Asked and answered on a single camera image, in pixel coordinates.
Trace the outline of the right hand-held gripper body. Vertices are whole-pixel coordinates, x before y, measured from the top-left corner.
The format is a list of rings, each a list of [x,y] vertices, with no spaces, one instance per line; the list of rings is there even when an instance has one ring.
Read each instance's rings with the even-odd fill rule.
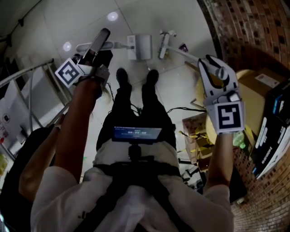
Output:
[[[239,89],[207,97],[203,104],[216,134],[230,134],[245,129],[245,102]]]

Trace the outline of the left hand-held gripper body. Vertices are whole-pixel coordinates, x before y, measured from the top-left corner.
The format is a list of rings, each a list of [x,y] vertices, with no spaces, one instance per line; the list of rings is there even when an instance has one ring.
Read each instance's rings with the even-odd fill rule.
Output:
[[[105,85],[110,76],[109,70],[103,64],[100,67],[76,64],[68,58],[55,72],[65,87],[70,88],[81,77],[99,77]]]

